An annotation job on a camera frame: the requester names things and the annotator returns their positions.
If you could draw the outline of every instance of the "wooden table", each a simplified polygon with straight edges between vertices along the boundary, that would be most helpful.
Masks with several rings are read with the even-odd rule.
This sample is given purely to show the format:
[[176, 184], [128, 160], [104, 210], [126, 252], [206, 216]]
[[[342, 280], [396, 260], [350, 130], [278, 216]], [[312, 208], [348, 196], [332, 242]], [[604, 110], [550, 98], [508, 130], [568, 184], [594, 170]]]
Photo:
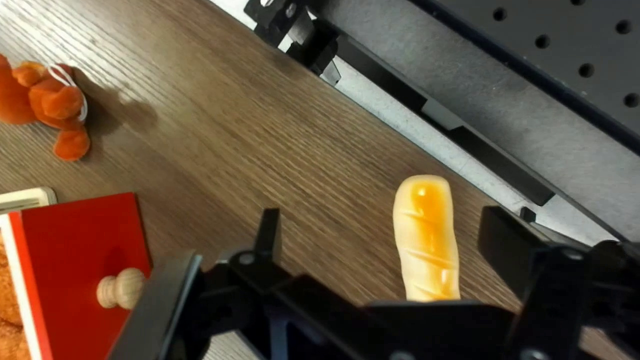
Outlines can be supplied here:
[[196, 248], [212, 264], [284, 212], [282, 264], [356, 304], [400, 300], [392, 198], [412, 174], [452, 182], [464, 298], [518, 308], [478, 254], [490, 200], [368, 112], [196, 0], [2, 0], [0, 52], [84, 70], [94, 148], [50, 154], [44, 126], [0, 126], [0, 192], [62, 200], [138, 192], [154, 260]]

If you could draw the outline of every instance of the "bread roll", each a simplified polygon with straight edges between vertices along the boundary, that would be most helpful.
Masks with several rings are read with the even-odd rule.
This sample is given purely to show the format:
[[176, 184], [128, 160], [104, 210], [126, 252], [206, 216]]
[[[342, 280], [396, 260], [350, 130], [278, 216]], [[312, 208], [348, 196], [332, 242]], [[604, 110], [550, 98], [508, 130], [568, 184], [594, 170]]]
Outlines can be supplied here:
[[458, 300], [458, 244], [452, 192], [444, 178], [412, 176], [394, 202], [394, 232], [406, 300]]

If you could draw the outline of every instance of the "perforated metal plate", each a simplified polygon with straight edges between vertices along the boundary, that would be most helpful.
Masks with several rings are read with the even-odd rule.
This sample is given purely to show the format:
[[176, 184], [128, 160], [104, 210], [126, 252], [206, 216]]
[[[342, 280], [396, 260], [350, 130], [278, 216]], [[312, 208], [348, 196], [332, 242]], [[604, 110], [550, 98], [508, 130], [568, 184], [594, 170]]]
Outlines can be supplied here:
[[584, 116], [640, 144], [640, 2], [418, 0], [582, 102]]

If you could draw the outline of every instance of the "black metal frame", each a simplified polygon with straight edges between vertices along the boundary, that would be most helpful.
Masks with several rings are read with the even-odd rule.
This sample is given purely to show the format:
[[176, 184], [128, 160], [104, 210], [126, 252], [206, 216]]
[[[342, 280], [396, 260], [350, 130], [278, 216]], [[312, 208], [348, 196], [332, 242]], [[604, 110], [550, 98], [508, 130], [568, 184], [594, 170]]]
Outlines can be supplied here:
[[[322, 62], [308, 60], [314, 56], [306, 56], [306, 62], [302, 62], [304, 66], [314, 64], [308, 66], [312, 72], [318, 74], [318, 68], [328, 62], [328, 54], [338, 48], [336, 54], [342, 60], [388, 90], [390, 96], [436, 126], [538, 206], [560, 194], [616, 238], [638, 240], [640, 228], [632, 216], [640, 204], [640, 192], [628, 178], [640, 176], [640, 158], [626, 146], [602, 136], [600, 130], [578, 124], [582, 122], [578, 114], [592, 120], [598, 110], [580, 110], [580, 104], [578, 108], [570, 104], [578, 114], [566, 112], [538, 88], [556, 98], [564, 94], [562, 90], [540, 84], [536, 76], [528, 74], [526, 66], [500, 56], [494, 44], [488, 48], [488, 42], [480, 44], [476, 40], [480, 48], [474, 48], [464, 42], [458, 32], [470, 36], [466, 34], [472, 32], [470, 26], [466, 30], [456, 26], [462, 20], [438, 12], [434, 0], [296, 0], [296, 4], [298, 20], [306, 16], [302, 8], [308, 8], [318, 16], [314, 18], [318, 28], [338, 30], [336, 42], [322, 42], [318, 50], [312, 50], [310, 42], [294, 44], [294, 48], [306, 48], [308, 54], [322, 54]], [[350, 60], [352, 50], [360, 52], [364, 60], [362, 56]], [[504, 72], [506, 66], [528, 80]]]
[[[500, 212], [486, 210], [490, 234], [514, 228]], [[274, 264], [276, 248], [278, 210], [266, 210], [254, 250], [238, 252], [196, 280], [180, 324], [188, 358], [200, 358], [210, 336], [228, 330], [274, 360], [576, 358], [588, 356], [578, 350], [586, 324], [640, 354], [640, 268], [616, 242], [590, 252], [540, 242], [530, 252], [526, 270], [536, 276], [520, 314], [472, 302], [358, 308], [310, 276], [290, 276]], [[492, 262], [508, 256], [498, 254], [500, 246], [498, 252], [484, 246], [484, 252]]]

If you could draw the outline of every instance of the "wooden peg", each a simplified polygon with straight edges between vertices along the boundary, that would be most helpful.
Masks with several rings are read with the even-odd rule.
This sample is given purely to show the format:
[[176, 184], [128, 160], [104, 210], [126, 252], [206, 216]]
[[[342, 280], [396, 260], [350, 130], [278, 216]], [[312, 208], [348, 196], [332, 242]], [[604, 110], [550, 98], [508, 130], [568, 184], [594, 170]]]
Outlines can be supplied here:
[[118, 276], [106, 276], [98, 282], [98, 302], [102, 308], [132, 310], [142, 294], [144, 274], [138, 268], [126, 268]]

